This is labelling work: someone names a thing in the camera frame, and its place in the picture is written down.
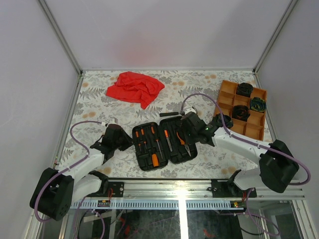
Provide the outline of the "black orange rolled cloth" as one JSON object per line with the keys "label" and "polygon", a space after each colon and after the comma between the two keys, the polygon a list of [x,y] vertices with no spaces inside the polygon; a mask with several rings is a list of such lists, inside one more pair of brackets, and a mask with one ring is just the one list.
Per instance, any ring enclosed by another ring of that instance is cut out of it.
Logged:
{"label": "black orange rolled cloth", "polygon": [[250,110],[245,105],[236,105],[233,107],[232,110],[232,118],[241,120],[241,121],[247,121],[250,117]]}

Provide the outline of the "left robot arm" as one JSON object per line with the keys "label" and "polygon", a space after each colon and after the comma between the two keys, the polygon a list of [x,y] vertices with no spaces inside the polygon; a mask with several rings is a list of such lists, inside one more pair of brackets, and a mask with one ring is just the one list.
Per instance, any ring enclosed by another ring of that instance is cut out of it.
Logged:
{"label": "left robot arm", "polygon": [[83,158],[62,161],[57,168],[46,168],[42,172],[29,203],[38,221],[59,221],[78,200],[111,193],[108,177],[97,168],[111,159],[116,150],[131,147],[133,139],[118,124],[99,124],[106,130],[91,146],[75,140],[86,151]]}

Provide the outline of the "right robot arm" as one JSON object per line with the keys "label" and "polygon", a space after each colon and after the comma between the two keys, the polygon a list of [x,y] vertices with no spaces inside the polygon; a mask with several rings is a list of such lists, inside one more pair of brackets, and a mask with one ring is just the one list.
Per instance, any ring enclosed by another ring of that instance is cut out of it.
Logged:
{"label": "right robot arm", "polygon": [[260,186],[283,193],[299,170],[288,148],[279,140],[274,143],[253,140],[229,130],[222,123],[205,123],[194,112],[185,114],[180,122],[188,142],[224,148],[257,164],[254,169],[237,170],[229,178],[227,190],[232,196]]}

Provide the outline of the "blue green rolled cloth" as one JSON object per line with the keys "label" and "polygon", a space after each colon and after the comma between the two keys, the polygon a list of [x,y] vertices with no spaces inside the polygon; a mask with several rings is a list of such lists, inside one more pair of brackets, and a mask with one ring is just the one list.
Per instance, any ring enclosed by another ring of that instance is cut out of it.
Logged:
{"label": "blue green rolled cloth", "polygon": [[250,110],[264,113],[267,108],[266,101],[259,97],[254,97],[250,101]]}

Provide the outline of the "small orange black screwdriver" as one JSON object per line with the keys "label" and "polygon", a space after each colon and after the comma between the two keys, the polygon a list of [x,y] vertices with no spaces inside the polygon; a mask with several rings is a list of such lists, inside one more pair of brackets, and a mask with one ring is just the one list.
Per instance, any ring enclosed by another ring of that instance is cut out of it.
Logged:
{"label": "small orange black screwdriver", "polygon": [[141,134],[142,134],[142,139],[145,145],[145,151],[147,152],[148,148],[147,148],[147,139],[146,139],[146,135],[145,135],[145,131],[143,128],[141,128]]}

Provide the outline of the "dark rolled cloth top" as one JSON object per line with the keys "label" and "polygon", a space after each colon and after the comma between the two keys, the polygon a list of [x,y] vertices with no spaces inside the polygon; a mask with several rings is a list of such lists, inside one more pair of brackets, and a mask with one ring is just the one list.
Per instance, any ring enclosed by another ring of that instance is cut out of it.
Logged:
{"label": "dark rolled cloth top", "polygon": [[241,83],[237,86],[236,94],[244,97],[251,97],[254,87],[249,83]]}

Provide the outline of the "aluminium front rail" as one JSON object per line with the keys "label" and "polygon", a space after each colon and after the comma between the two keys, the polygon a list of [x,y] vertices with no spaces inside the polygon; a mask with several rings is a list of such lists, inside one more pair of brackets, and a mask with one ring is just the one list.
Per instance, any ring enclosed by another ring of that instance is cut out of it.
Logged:
{"label": "aluminium front rail", "polygon": [[[175,179],[128,179],[110,178],[109,181],[124,182],[124,199],[177,199],[204,200],[212,198],[210,180],[175,180]],[[305,193],[300,186],[288,186],[284,193],[276,193],[265,186],[255,189],[257,197],[253,200],[304,200]]]}

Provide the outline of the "black plastic tool case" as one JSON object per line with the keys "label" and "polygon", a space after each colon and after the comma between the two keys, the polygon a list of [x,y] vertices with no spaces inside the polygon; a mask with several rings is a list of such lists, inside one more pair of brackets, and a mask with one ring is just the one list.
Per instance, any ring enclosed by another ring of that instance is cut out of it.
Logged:
{"label": "black plastic tool case", "polygon": [[[133,142],[134,142],[134,147],[136,150],[136,158],[141,170],[151,171],[151,170],[164,168],[165,166],[167,166],[169,162],[173,164],[184,163],[184,162],[193,160],[198,155],[196,144],[189,144],[186,142],[184,133],[182,129],[180,129],[180,119],[181,119],[181,116],[170,117],[170,118],[161,120],[159,123],[148,122],[148,123],[135,126],[132,129]],[[157,132],[159,135],[159,144],[161,147],[163,159],[161,159],[157,142],[155,141],[154,135],[152,134],[151,124],[155,124],[157,128]],[[147,152],[145,151],[145,145],[142,139],[141,128],[143,128],[145,131],[145,135],[147,139],[147,148],[148,148]],[[167,140],[164,134],[165,129],[167,129],[168,131],[169,139],[173,149],[172,152],[170,152],[168,144],[167,144]],[[139,131],[142,152],[140,152],[140,149],[136,140],[136,134],[135,134],[136,130]],[[185,150],[185,147],[180,144],[180,141],[176,135],[177,132],[179,133],[179,136],[189,146],[191,156],[188,155],[188,153]],[[155,153],[158,156],[159,167],[153,167],[153,164],[152,164],[153,153]]]}

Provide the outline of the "steel claw hammer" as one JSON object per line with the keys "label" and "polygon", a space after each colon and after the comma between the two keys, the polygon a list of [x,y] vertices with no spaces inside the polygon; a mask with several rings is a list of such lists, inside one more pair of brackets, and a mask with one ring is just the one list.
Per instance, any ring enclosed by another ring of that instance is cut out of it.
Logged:
{"label": "steel claw hammer", "polygon": [[181,111],[181,112],[170,112],[170,113],[160,113],[159,114],[160,117],[177,116],[177,115],[184,116],[183,111]]}

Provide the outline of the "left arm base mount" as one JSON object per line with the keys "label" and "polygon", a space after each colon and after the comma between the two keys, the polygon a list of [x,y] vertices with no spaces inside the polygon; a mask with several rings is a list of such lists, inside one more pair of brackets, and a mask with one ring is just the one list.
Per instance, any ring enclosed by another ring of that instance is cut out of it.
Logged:
{"label": "left arm base mount", "polygon": [[124,194],[125,183],[120,181],[109,182],[105,192],[98,191],[87,195],[87,197],[121,198]]}

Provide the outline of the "metal file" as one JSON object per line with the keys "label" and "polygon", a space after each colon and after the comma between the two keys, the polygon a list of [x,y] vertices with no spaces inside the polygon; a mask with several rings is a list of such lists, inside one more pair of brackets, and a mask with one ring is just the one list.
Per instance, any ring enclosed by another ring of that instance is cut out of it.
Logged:
{"label": "metal file", "polygon": [[169,139],[169,135],[168,135],[167,129],[164,130],[164,134],[165,134],[165,137],[166,137],[166,140],[167,140],[167,144],[168,144],[169,150],[170,150],[170,152],[172,152],[173,149],[172,149],[172,145],[171,145],[171,142],[170,142],[170,139]]}

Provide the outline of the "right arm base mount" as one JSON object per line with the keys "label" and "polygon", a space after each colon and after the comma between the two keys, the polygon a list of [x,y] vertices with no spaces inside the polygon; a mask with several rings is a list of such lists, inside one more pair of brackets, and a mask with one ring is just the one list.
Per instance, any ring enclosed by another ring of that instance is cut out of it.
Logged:
{"label": "right arm base mount", "polygon": [[248,195],[249,189],[241,190],[233,183],[224,179],[211,179],[213,198],[243,198]]}

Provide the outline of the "orange handled needle-nose pliers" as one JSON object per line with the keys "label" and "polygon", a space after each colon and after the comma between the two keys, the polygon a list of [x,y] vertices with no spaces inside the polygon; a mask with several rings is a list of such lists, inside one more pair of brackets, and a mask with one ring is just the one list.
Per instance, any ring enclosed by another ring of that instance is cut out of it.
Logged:
{"label": "orange handled needle-nose pliers", "polygon": [[188,153],[189,156],[191,156],[191,152],[190,152],[190,149],[189,149],[189,146],[187,145],[187,143],[179,136],[178,132],[176,133],[176,135],[177,135],[177,138],[180,141],[180,144],[185,147],[186,152]]}

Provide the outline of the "wooden compartment tray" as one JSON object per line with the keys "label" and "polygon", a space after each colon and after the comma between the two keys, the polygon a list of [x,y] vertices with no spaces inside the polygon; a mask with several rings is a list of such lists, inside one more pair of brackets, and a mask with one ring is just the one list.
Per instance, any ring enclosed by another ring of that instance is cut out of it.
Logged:
{"label": "wooden compartment tray", "polygon": [[267,91],[249,83],[222,81],[217,98],[219,108],[215,115],[223,113],[231,130],[256,140],[263,140],[266,122]]}

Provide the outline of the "orange handled tool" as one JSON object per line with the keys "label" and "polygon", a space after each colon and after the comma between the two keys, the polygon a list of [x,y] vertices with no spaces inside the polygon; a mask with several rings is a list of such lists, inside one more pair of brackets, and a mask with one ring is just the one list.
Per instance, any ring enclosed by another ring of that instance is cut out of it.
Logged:
{"label": "orange handled tool", "polygon": [[159,159],[158,159],[158,156],[153,153],[152,154],[152,164],[153,164],[153,167],[159,167]]}

